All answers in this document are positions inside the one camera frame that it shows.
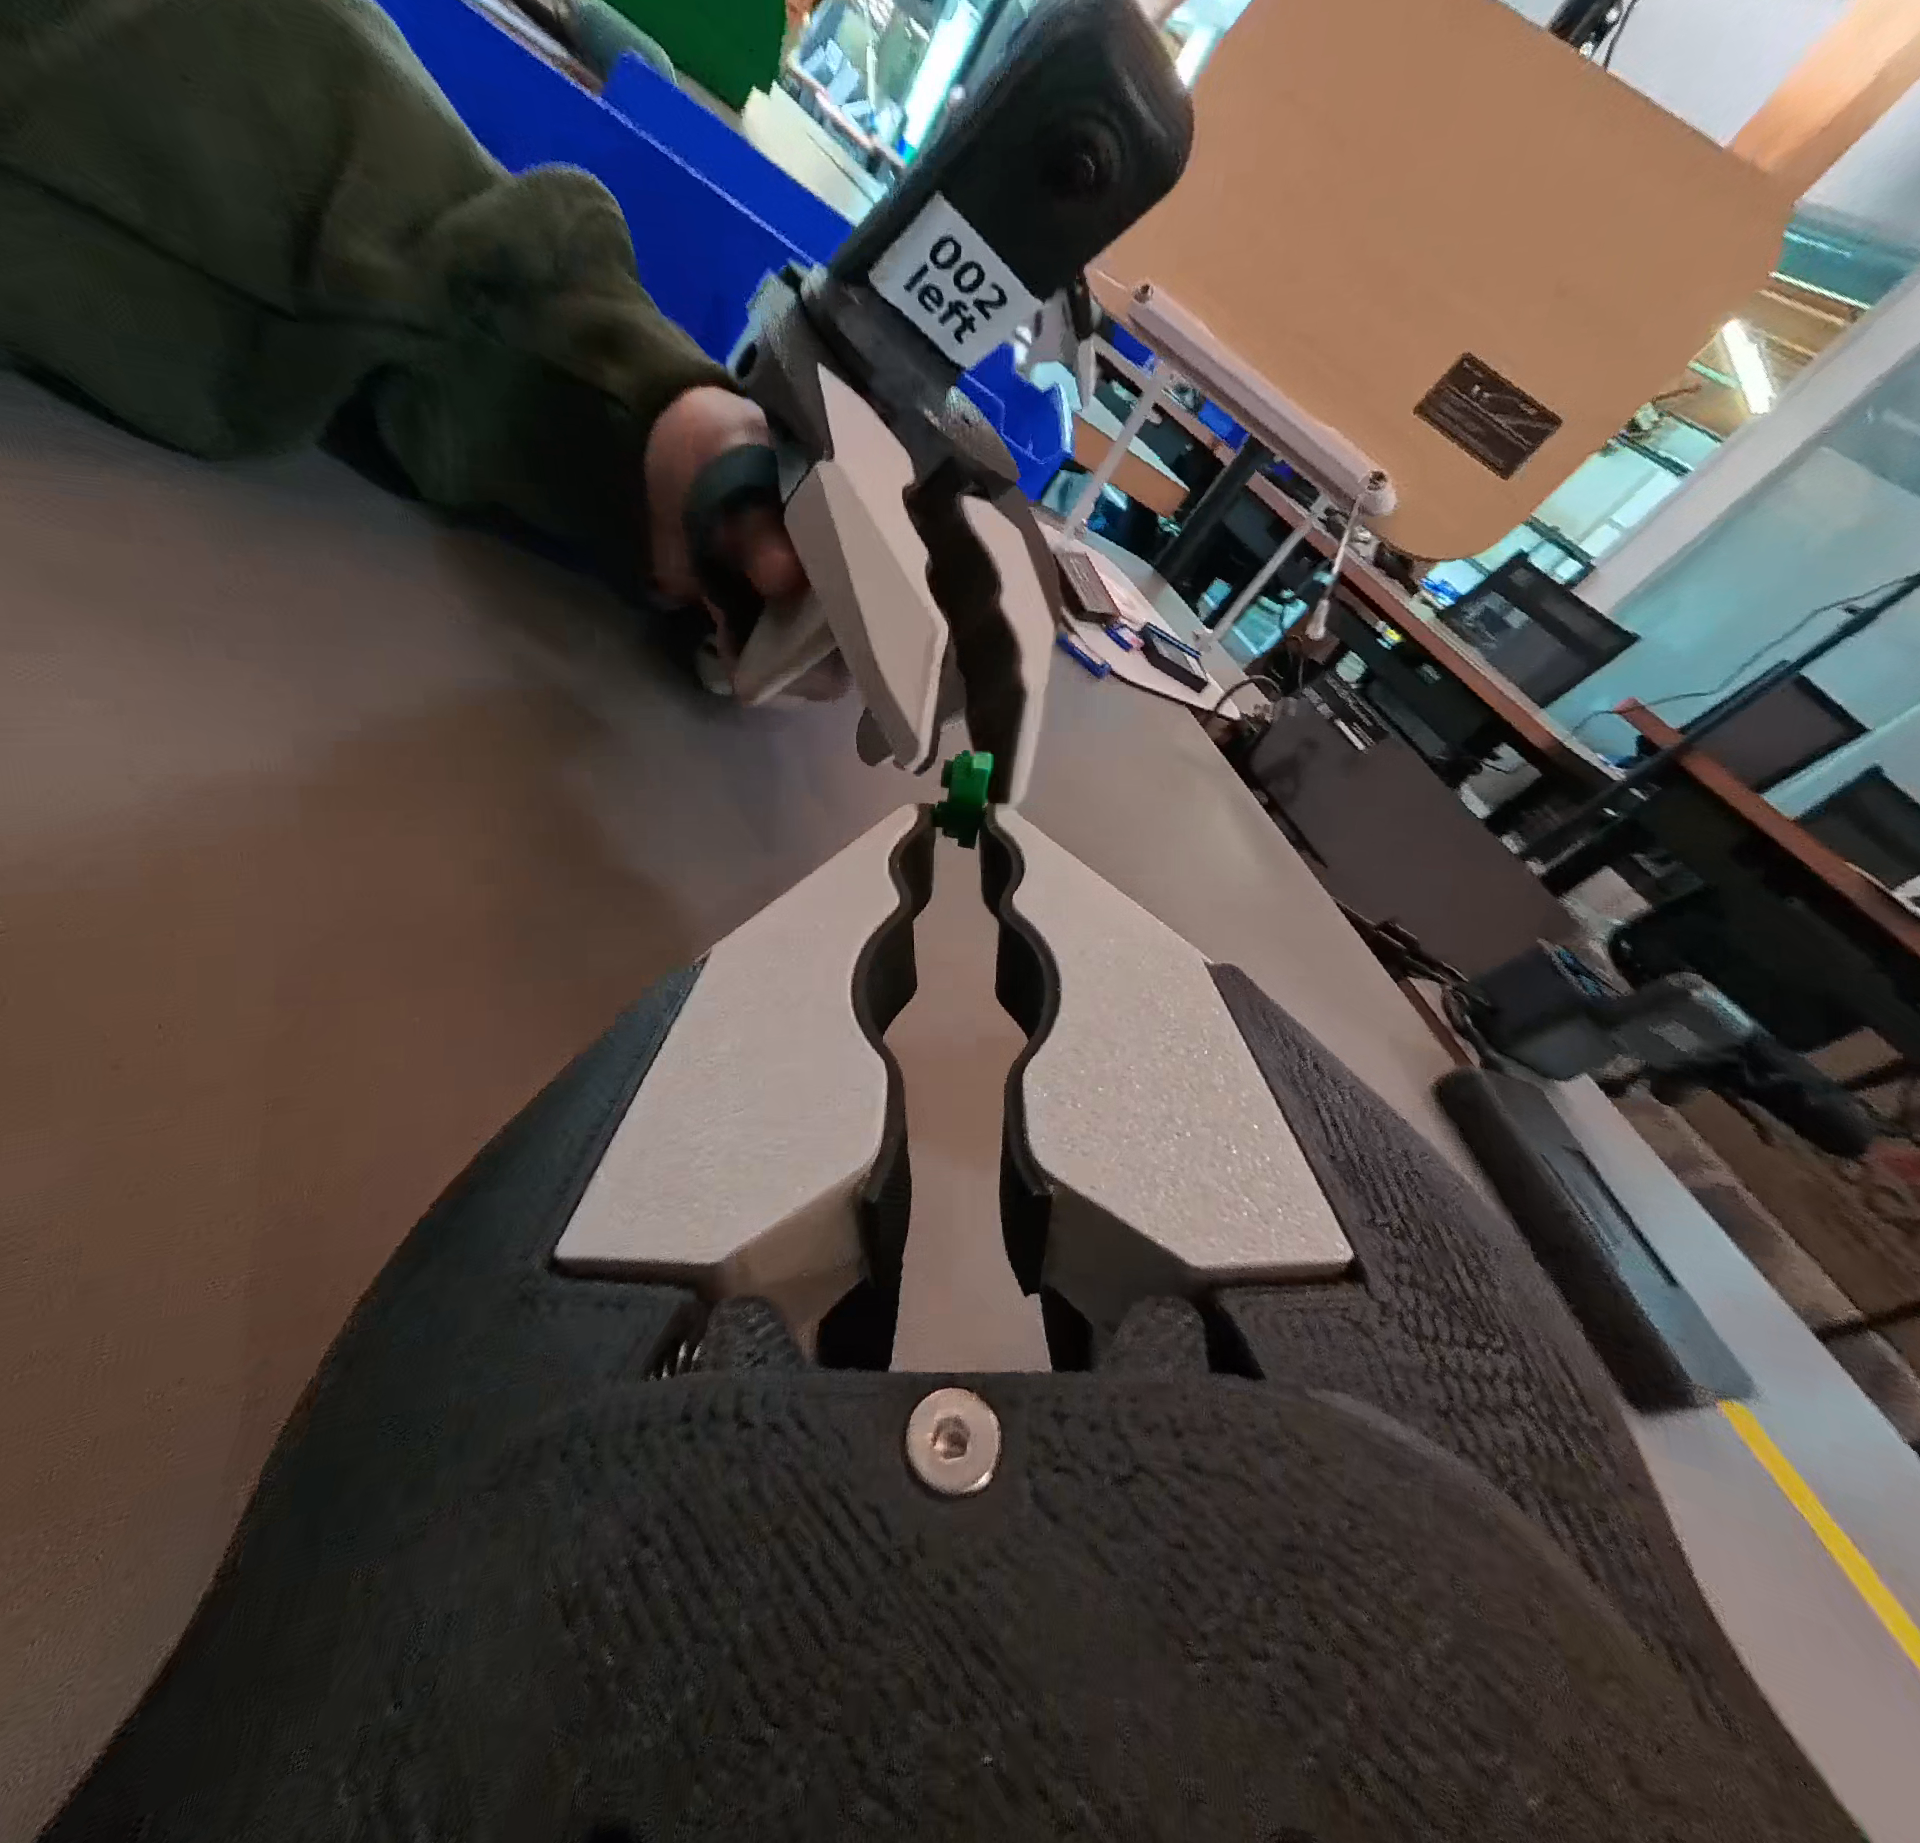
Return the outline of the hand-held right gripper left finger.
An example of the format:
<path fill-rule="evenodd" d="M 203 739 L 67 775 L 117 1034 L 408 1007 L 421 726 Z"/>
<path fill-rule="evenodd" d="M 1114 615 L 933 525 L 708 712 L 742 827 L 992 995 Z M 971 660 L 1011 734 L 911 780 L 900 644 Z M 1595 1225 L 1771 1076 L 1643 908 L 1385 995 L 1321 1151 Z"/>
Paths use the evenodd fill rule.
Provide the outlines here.
<path fill-rule="evenodd" d="M 889 1026 L 918 987 L 933 810 L 896 807 L 721 939 L 554 1244 L 567 1274 L 896 1322 L 911 1223 Z"/>

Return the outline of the black electronic device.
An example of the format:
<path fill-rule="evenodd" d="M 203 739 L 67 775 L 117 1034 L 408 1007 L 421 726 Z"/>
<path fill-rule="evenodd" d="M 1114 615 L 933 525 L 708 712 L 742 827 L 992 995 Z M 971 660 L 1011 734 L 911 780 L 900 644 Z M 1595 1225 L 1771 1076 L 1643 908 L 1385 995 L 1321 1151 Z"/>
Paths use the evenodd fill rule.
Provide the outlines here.
<path fill-rule="evenodd" d="M 1855 1092 L 1696 972 L 1621 987 L 1575 947 L 1535 943 L 1447 984 L 1442 1010 L 1480 1056 L 1547 1082 L 1621 1068 L 1621 1088 L 1646 1084 L 1667 1106 L 1693 1092 L 1716 1092 L 1843 1159 L 1861 1159 L 1886 1135 Z"/>

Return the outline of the black computer monitor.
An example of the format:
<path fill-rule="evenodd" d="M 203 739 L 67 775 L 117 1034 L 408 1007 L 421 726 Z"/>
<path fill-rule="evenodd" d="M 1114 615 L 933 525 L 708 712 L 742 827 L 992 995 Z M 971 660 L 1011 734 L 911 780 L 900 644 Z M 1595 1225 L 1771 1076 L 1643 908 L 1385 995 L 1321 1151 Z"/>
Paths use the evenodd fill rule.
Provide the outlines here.
<path fill-rule="evenodd" d="M 1566 697 L 1639 638 L 1523 555 L 1503 561 L 1453 601 L 1441 623 L 1541 707 Z"/>

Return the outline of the black case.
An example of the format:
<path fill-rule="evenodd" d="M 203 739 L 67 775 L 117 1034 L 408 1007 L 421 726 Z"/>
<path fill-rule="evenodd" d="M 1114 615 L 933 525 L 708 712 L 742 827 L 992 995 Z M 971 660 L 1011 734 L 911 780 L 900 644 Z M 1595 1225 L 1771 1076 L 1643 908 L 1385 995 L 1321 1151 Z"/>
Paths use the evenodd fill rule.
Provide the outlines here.
<path fill-rule="evenodd" d="M 1549 887 L 1335 677 L 1273 705 L 1240 773 L 1347 909 L 1397 922 L 1466 975 L 1577 935 Z"/>

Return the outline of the person's left hand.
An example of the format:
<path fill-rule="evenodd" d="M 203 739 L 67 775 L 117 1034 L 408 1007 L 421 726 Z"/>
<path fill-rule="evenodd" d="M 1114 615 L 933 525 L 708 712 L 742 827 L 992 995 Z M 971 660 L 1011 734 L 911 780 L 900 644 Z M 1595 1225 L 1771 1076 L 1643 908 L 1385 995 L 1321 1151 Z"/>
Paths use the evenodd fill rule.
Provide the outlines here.
<path fill-rule="evenodd" d="M 694 480 L 729 451 L 771 443 L 767 416 L 750 399 L 721 386 L 685 389 L 653 421 L 642 455 L 642 496 L 650 580 L 669 605 L 703 600 L 685 547 L 685 500 Z M 716 548 L 771 601 L 786 601 L 806 583 L 782 511 L 771 503 L 745 503 L 723 514 Z"/>

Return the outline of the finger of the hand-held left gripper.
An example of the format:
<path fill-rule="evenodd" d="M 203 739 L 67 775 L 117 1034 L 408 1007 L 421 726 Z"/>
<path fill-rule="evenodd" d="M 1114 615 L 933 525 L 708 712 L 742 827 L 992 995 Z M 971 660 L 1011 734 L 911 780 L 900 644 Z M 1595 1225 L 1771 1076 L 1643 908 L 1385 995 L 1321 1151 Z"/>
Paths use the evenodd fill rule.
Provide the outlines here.
<path fill-rule="evenodd" d="M 842 374 L 820 370 L 820 392 L 828 449 L 790 488 L 786 526 L 889 759 L 916 769 L 939 745 L 950 630 L 907 511 L 912 460 Z"/>
<path fill-rule="evenodd" d="M 927 542 L 933 605 L 946 621 L 934 731 L 962 723 L 971 750 L 994 759 L 989 798 L 1018 807 L 1062 616 L 1057 557 L 1018 486 L 934 472 L 905 506 Z"/>

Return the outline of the person's left forearm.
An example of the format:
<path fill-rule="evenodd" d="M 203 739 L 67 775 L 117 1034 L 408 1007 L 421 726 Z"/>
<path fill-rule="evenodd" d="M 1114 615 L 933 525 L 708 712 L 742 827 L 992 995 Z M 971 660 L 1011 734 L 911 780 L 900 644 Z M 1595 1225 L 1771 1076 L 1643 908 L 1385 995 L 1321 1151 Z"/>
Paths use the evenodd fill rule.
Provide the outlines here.
<path fill-rule="evenodd" d="M 497 166 L 370 0 L 4 0 L 4 361 L 639 580 L 648 439 L 726 386 L 612 189 Z"/>

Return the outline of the white light bar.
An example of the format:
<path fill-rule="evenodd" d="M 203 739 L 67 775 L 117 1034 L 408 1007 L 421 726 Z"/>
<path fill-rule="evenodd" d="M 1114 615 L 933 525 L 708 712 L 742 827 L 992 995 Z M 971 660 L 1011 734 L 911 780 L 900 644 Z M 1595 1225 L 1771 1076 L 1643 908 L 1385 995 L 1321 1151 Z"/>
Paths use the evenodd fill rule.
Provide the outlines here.
<path fill-rule="evenodd" d="M 1155 361 L 1140 379 L 1132 416 L 1121 421 L 1100 464 L 1092 466 L 1083 486 L 1073 500 L 1062 531 L 1073 539 L 1087 531 L 1092 509 L 1117 480 L 1117 466 L 1121 455 L 1129 455 L 1147 419 L 1167 401 L 1167 389 L 1174 379 L 1192 379 L 1214 396 L 1229 416 L 1246 428 L 1246 443 L 1204 496 L 1204 509 L 1210 514 L 1192 516 L 1192 531 L 1212 526 L 1212 522 L 1220 522 L 1220 514 L 1235 503 L 1235 494 L 1246 486 L 1256 466 L 1275 451 L 1285 451 L 1289 464 L 1316 480 L 1318 503 L 1347 500 L 1347 526 L 1331 555 L 1329 580 L 1302 621 L 1308 641 L 1321 641 L 1331 630 L 1331 600 L 1344 583 L 1357 531 L 1380 525 L 1400 509 L 1400 486 L 1394 473 L 1364 455 L 1354 436 L 1339 434 L 1331 421 L 1321 421 L 1302 401 L 1266 379 L 1163 287 L 1137 282 L 1124 298 L 1121 327 L 1150 345 Z"/>

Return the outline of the black label plate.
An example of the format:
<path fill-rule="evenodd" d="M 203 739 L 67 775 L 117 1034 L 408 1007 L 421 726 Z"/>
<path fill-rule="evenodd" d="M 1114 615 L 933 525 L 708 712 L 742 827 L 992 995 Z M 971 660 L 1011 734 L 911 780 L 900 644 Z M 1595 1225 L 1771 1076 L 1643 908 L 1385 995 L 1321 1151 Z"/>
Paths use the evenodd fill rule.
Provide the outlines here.
<path fill-rule="evenodd" d="M 1503 483 L 1561 431 L 1557 412 L 1475 353 L 1462 353 L 1411 416 Z"/>

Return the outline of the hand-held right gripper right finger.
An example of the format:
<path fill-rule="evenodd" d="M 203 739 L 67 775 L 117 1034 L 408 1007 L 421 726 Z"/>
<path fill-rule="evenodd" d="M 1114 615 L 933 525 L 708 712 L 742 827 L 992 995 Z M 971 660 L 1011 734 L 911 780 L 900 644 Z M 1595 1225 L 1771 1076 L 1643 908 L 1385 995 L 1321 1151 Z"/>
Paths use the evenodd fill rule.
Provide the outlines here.
<path fill-rule="evenodd" d="M 1005 1084 L 1001 1239 L 1029 1296 L 1133 1304 L 1321 1286 L 1357 1265 L 1212 961 L 1016 810 L 977 837 Z"/>

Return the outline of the black power adapter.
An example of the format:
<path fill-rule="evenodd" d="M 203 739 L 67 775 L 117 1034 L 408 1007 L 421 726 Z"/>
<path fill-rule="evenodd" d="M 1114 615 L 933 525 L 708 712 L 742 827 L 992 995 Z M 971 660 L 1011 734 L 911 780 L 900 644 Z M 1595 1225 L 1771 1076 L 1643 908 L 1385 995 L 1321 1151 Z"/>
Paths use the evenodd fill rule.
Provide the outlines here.
<path fill-rule="evenodd" d="M 1542 1088 L 1462 1067 L 1433 1096 L 1633 1408 L 1749 1398 L 1750 1374 Z"/>

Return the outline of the blue plastic bin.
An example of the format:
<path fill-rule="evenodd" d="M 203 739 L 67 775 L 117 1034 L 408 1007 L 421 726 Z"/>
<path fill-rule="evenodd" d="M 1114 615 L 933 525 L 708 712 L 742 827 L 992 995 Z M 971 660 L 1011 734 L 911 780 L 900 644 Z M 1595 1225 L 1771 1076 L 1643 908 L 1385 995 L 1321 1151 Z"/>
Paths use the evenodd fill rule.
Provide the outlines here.
<path fill-rule="evenodd" d="M 374 7 L 497 166 L 567 166 L 607 187 L 642 287 L 713 361 L 745 333 L 748 301 L 771 275 L 812 268 L 850 233 L 826 199 L 639 56 L 619 56 L 591 91 L 485 0 Z"/>

